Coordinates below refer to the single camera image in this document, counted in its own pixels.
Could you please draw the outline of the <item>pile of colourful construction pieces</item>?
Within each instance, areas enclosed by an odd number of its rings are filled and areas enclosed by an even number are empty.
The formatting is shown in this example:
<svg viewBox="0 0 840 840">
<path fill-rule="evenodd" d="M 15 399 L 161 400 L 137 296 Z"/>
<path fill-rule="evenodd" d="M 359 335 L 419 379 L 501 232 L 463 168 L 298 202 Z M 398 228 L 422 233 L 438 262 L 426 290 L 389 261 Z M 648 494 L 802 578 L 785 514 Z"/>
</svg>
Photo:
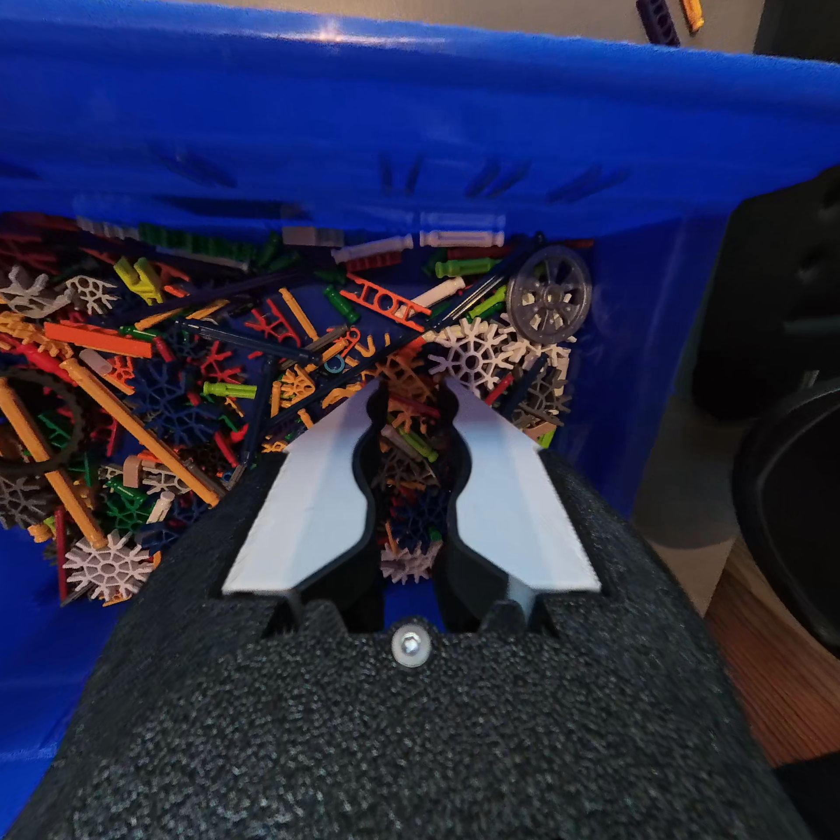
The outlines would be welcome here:
<svg viewBox="0 0 840 840">
<path fill-rule="evenodd" d="M 453 377 L 547 448 L 570 412 L 573 338 L 518 336 L 501 232 L 348 238 L 284 227 L 259 245 L 156 224 L 2 215 L 2 367 L 60 378 L 83 438 L 66 466 L 2 478 L 2 524 L 52 541 L 59 593 L 105 606 L 135 594 L 210 505 L 129 429 L 120 403 L 183 469 L 231 487 L 373 380 L 389 402 L 371 490 L 390 585 L 432 577 L 454 478 L 439 414 Z M 8 380 L 56 455 L 69 407 Z"/>
</svg>

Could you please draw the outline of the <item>black rubber tyre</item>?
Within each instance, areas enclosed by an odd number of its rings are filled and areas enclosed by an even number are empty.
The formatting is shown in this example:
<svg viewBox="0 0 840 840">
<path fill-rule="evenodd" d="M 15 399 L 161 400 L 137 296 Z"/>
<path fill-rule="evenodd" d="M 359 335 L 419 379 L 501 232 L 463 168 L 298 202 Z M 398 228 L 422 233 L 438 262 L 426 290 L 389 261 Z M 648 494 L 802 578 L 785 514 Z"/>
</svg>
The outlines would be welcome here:
<svg viewBox="0 0 840 840">
<path fill-rule="evenodd" d="M 67 404 L 71 412 L 72 432 L 69 443 L 58 454 L 47 458 L 46 461 L 18 463 L 8 458 L 1 458 L 1 476 L 10 480 L 45 476 L 66 466 L 70 458 L 78 451 L 83 438 L 84 418 L 81 405 L 69 388 L 60 378 L 53 374 L 40 371 L 28 371 L 14 368 L 2 368 L 3 378 L 12 381 L 27 382 L 50 389 L 60 400 Z"/>
</svg>

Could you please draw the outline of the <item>black office chair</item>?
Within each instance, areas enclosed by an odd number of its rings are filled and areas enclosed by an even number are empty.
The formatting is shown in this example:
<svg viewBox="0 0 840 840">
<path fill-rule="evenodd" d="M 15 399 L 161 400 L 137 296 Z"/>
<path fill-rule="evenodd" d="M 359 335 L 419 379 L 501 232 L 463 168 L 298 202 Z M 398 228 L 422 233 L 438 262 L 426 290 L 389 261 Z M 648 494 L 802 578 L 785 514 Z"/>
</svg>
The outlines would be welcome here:
<svg viewBox="0 0 840 840">
<path fill-rule="evenodd" d="M 751 421 L 731 491 L 775 594 L 839 652 L 839 175 L 744 201 L 732 214 L 700 334 L 692 395 Z"/>
</svg>

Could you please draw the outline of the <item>grey table leg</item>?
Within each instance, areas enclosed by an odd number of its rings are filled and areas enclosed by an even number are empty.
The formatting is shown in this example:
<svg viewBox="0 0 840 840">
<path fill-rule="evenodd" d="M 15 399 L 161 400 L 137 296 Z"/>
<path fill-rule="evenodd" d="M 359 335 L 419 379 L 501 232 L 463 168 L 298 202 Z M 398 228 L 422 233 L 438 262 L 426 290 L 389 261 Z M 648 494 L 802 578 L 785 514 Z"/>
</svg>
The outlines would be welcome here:
<svg viewBox="0 0 840 840">
<path fill-rule="evenodd" d="M 749 426 L 718 421 L 687 399 L 669 398 L 633 510 L 649 541 L 698 550 L 738 535 L 732 463 Z"/>
</svg>

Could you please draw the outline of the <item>dark grey wheel hub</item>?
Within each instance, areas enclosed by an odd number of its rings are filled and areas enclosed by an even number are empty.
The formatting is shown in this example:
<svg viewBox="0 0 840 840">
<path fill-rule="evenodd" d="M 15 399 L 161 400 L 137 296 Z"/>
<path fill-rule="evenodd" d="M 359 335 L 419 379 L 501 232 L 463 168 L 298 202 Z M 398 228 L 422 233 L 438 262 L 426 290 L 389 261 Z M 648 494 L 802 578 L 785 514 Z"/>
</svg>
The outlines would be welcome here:
<svg viewBox="0 0 840 840">
<path fill-rule="evenodd" d="M 573 338 L 592 305 L 592 276 L 564 245 L 537 250 L 507 284 L 507 315 L 519 337 L 556 344 Z"/>
</svg>

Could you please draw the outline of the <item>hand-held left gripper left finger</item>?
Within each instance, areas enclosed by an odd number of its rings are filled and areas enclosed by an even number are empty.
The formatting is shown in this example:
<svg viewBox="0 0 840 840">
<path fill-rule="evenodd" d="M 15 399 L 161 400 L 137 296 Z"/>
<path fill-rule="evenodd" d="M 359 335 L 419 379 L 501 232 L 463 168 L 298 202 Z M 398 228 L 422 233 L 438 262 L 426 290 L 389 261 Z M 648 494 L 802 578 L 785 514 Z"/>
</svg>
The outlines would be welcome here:
<svg viewBox="0 0 840 840">
<path fill-rule="evenodd" d="M 366 547 L 381 427 L 373 380 L 289 445 L 223 595 L 302 595 Z"/>
</svg>

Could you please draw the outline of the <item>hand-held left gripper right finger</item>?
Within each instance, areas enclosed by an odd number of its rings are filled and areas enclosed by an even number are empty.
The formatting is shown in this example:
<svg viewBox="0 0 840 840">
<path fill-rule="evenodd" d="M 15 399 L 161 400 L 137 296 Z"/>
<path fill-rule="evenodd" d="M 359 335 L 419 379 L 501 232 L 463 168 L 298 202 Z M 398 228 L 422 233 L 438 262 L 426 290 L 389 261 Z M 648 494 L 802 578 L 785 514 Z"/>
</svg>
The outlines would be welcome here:
<svg viewBox="0 0 840 840">
<path fill-rule="evenodd" d="M 543 465 L 541 447 L 453 377 L 454 429 L 469 474 L 450 532 L 501 574 L 506 594 L 601 591 L 570 516 Z"/>
</svg>

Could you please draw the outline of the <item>blue bin with square tag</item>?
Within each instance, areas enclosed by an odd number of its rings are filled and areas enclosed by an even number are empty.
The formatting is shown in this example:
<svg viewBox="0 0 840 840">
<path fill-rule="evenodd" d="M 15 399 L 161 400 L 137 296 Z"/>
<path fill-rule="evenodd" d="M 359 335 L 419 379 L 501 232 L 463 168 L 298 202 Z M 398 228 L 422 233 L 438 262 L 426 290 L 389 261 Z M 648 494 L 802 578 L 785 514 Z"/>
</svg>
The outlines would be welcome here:
<svg viewBox="0 0 840 840">
<path fill-rule="evenodd" d="M 838 164 L 838 65 L 192 3 L 2 2 L 2 211 L 260 244 L 592 238 L 557 447 L 634 506 L 743 201 Z"/>
</svg>

